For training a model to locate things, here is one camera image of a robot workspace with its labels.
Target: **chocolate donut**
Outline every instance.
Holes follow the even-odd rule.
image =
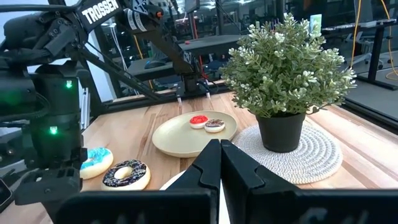
[[[115,175],[121,169],[126,169],[122,177],[118,178]],[[104,190],[142,190],[149,183],[150,171],[149,168],[141,161],[131,159],[120,162],[107,171],[103,178]]]
[[[209,133],[218,133],[225,128],[225,122],[221,119],[210,119],[205,124],[205,130]]]

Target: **donut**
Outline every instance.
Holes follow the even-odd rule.
[[[131,159],[110,168],[102,180],[103,190],[142,190],[150,180],[148,166]]]
[[[198,115],[191,118],[189,121],[191,128],[193,129],[201,129],[205,127],[206,122],[209,119],[205,115]]]
[[[205,131],[208,133],[217,133],[225,128],[225,123],[221,119],[210,119],[205,124]]]
[[[87,150],[87,160],[80,167],[83,180],[96,177],[105,172],[113,162],[112,152],[104,147]]]

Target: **plate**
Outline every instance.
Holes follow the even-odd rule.
[[[172,177],[169,181],[167,181],[166,184],[164,184],[160,190],[166,190],[168,187],[170,187],[178,178],[181,177],[181,175],[185,171],[182,171],[181,173],[175,175]],[[220,181],[220,210],[219,210],[219,216],[218,216],[218,223],[219,224],[230,224],[229,222],[229,215],[228,215],[228,209],[226,208],[226,202],[225,202],[225,196],[224,196],[224,189],[223,189],[223,183]]]
[[[224,130],[208,133],[204,128],[193,129],[189,120],[193,116],[205,115],[209,119],[222,119]],[[163,153],[179,158],[196,157],[212,139],[231,140],[238,124],[229,114],[218,111],[196,111],[181,114],[161,124],[152,135],[152,142]]]

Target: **white round placemat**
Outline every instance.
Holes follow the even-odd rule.
[[[304,124],[298,148],[288,153],[267,150],[258,125],[241,131],[233,143],[292,184],[308,184],[333,175],[343,162],[339,145],[327,134]]]

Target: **beige plate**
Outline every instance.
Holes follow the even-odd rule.
[[[222,119],[225,122],[224,130],[208,133],[204,128],[191,128],[189,120],[197,115],[205,115],[209,119]],[[160,151],[170,156],[189,158],[199,155],[212,139],[231,140],[237,128],[238,124],[231,115],[217,111],[196,111],[181,114],[160,125],[152,135],[152,142]]]

